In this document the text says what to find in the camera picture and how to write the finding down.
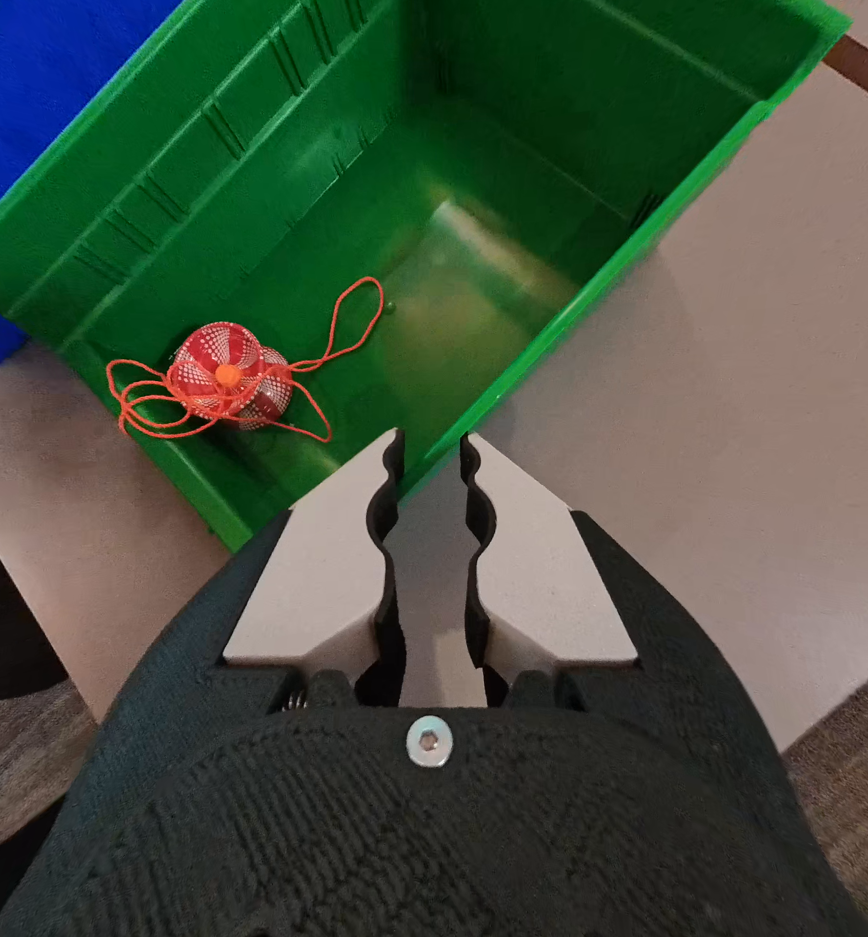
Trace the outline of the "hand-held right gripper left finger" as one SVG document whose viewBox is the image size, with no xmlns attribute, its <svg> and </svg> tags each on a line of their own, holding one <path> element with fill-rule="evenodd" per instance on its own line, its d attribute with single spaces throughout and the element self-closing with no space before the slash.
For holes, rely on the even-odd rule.
<svg viewBox="0 0 868 937">
<path fill-rule="evenodd" d="M 336 671 L 356 685 L 381 660 L 379 627 L 397 616 L 384 539 L 403 471 L 404 432 L 390 429 L 291 506 L 225 646 L 228 665 Z"/>
</svg>

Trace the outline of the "green plastic bin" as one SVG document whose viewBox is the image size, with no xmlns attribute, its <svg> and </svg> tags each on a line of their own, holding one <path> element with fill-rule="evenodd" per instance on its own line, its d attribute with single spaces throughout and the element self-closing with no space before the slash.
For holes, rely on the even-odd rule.
<svg viewBox="0 0 868 937">
<path fill-rule="evenodd" d="M 132 436 L 231 550 L 385 431 L 406 493 L 649 252 L 849 30 L 825 2 L 182 2 L 0 201 L 0 313 L 113 416 L 237 322 L 329 418 Z"/>
</svg>

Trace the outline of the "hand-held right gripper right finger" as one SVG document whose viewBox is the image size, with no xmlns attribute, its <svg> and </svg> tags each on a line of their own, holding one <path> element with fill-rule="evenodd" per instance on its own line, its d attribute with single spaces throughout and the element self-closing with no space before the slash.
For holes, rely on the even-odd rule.
<svg viewBox="0 0 868 937">
<path fill-rule="evenodd" d="M 461 440 L 461 476 L 478 542 L 464 609 L 473 665 L 509 687 L 526 672 L 634 665 L 637 648 L 568 504 L 474 432 Z"/>
</svg>

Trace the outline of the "blue plastic bin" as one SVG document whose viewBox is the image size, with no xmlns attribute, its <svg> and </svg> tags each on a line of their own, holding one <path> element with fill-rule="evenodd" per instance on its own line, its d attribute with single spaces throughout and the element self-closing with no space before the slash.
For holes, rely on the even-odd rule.
<svg viewBox="0 0 868 937">
<path fill-rule="evenodd" d="M 73 181 L 20 181 L 179 5 L 174 1 L 0 1 L 0 365 L 25 342 L 23 292 L 86 221 L 60 207 Z"/>
</svg>

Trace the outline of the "white desk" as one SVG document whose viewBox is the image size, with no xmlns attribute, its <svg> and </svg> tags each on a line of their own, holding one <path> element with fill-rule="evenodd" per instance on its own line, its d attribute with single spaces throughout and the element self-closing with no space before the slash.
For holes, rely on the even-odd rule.
<svg viewBox="0 0 868 937">
<path fill-rule="evenodd" d="M 868 680 L 868 96 L 822 66 L 479 427 L 701 623 L 780 749 Z M 0 557 L 94 717 L 226 551 L 45 349 Z"/>
</svg>

